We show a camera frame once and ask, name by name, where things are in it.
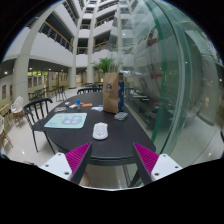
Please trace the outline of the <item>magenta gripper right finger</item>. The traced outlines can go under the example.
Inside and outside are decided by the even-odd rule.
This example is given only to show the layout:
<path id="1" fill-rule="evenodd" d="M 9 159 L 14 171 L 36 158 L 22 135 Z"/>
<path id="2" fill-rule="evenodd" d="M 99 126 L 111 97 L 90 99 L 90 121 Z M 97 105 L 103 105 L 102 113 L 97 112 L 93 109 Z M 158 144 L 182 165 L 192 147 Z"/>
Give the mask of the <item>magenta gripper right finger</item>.
<path id="1" fill-rule="evenodd" d="M 169 155 L 158 155 L 137 143 L 133 144 L 133 155 L 144 185 L 182 169 Z"/>

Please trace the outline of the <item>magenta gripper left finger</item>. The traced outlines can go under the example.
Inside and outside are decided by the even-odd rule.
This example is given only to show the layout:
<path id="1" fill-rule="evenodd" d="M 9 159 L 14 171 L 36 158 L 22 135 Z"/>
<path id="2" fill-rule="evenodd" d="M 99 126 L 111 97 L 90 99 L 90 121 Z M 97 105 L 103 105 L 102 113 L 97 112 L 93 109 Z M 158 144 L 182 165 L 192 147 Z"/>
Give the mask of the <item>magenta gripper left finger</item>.
<path id="1" fill-rule="evenodd" d="M 79 184 L 91 153 L 92 143 L 88 142 L 66 154 L 55 154 L 41 166 L 41 169 L 75 184 Z"/>

